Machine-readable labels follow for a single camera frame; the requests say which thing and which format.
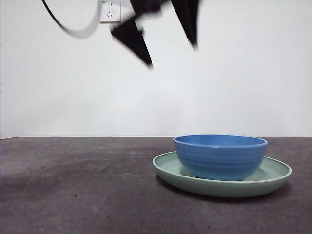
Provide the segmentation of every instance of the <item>blue bowl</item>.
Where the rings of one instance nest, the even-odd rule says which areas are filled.
[[[188,135],[174,138],[181,164],[199,178],[243,180],[264,158],[266,140],[234,135]]]

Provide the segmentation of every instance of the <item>green plate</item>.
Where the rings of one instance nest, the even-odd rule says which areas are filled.
[[[292,173],[286,163],[264,157],[258,170],[243,181],[201,179],[189,173],[180,163],[176,152],[153,159],[158,175],[180,189],[217,197],[251,197],[271,193],[282,187]]]

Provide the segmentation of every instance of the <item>wall socket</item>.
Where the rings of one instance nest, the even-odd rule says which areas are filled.
[[[121,22],[121,0],[100,0],[102,12],[100,23],[120,23]]]

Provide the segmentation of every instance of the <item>wall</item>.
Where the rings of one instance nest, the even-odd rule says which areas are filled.
[[[47,2],[74,29],[96,8]],[[1,138],[312,137],[311,0],[203,0],[197,51],[170,4],[140,24],[153,70],[108,25],[75,39],[40,0],[2,0]]]

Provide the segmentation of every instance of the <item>gray table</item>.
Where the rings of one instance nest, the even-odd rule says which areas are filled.
[[[312,138],[266,138],[287,185],[214,198],[156,176],[172,137],[20,137],[1,141],[3,234],[310,234]]]

